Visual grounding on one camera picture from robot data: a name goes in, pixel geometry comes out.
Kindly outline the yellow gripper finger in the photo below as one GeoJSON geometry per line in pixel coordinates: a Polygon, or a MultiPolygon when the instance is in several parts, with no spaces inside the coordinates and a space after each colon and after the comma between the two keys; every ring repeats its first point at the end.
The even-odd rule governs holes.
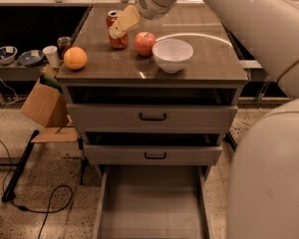
{"type": "Polygon", "coordinates": [[[124,35],[136,27],[141,21],[141,15],[135,5],[127,6],[112,25],[111,30],[116,37],[124,35]]]}

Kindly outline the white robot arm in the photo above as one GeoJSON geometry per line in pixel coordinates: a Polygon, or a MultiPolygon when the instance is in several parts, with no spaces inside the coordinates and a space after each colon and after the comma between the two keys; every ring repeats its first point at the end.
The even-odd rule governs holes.
{"type": "MultiPolygon", "coordinates": [[[[203,0],[289,101],[257,121],[232,158],[227,239],[299,239],[299,5],[291,0],[203,0]]],[[[135,0],[110,29],[158,19],[175,0],[135,0]]]]}

